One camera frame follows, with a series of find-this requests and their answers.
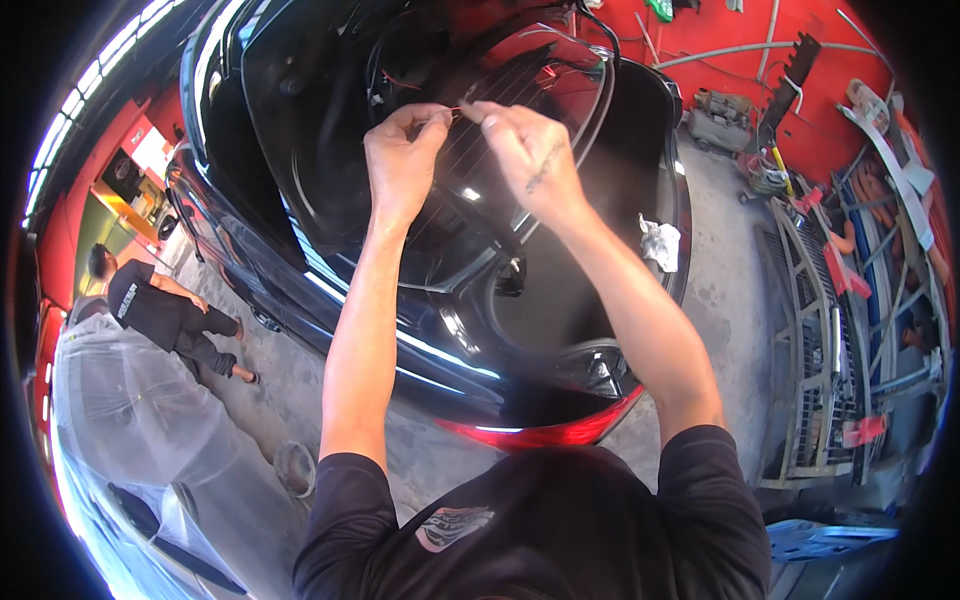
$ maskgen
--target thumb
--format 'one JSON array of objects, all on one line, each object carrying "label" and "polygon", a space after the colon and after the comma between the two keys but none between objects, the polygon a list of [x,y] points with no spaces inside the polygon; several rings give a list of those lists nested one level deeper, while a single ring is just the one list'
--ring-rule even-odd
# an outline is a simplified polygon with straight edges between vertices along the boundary
[{"label": "thumb", "polygon": [[413,147],[421,152],[436,156],[440,147],[446,141],[446,135],[450,131],[452,120],[453,115],[449,110],[442,110],[434,114],[420,130],[420,135],[414,140]]},{"label": "thumb", "polygon": [[506,170],[530,162],[530,153],[520,141],[510,119],[502,115],[490,114],[483,120],[480,128],[496,155],[501,169]]}]

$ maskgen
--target yellow handle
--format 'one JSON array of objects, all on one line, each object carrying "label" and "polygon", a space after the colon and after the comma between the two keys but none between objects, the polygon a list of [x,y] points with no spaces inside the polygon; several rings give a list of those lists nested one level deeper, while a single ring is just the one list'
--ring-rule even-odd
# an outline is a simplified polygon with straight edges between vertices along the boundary
[{"label": "yellow handle", "polygon": [[[783,173],[786,173],[786,165],[783,164],[783,158],[780,156],[780,149],[773,144],[770,145],[771,150],[774,152],[774,160],[777,162],[777,168],[780,169]],[[793,185],[790,184],[790,175],[786,176],[786,193],[790,196],[793,196]]]}]

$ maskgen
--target white rag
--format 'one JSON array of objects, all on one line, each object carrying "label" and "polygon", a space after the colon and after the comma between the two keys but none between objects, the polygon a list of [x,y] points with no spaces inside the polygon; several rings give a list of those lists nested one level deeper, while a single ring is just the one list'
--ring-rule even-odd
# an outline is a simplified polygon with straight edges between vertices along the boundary
[{"label": "white rag", "polygon": [[644,221],[643,213],[637,215],[643,239],[643,257],[656,260],[664,273],[677,272],[677,255],[680,253],[680,232],[669,223],[663,225]]}]

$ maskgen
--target black pants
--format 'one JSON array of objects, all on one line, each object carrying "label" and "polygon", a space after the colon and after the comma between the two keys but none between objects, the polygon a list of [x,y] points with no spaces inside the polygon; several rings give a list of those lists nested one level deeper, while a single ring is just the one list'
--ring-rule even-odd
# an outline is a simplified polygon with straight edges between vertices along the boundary
[{"label": "black pants", "polygon": [[193,304],[185,309],[180,333],[174,343],[174,350],[183,356],[192,358],[211,371],[230,377],[237,357],[229,352],[221,352],[213,345],[204,331],[233,336],[237,334],[237,322],[213,306],[203,312]]}]

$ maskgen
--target hand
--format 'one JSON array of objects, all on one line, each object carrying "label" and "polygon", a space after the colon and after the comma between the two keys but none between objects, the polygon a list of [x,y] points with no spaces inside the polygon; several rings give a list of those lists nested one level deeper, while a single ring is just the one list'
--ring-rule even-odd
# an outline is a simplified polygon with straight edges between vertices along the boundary
[{"label": "hand", "polygon": [[589,210],[566,127],[527,107],[475,102],[481,129],[516,200],[553,230]]},{"label": "hand", "polygon": [[192,296],[190,297],[190,301],[193,302],[194,306],[196,306],[197,308],[203,310],[203,312],[207,312],[207,311],[210,310],[210,307],[209,307],[209,305],[206,303],[206,300],[204,300],[203,298],[197,296],[196,294],[194,294],[194,295],[192,295]]},{"label": "hand", "polygon": [[[437,152],[452,122],[452,112],[443,105],[407,105],[367,132],[363,143],[372,225],[404,231],[410,227],[433,184]],[[419,124],[424,125],[417,139],[407,141],[407,133]]]}]

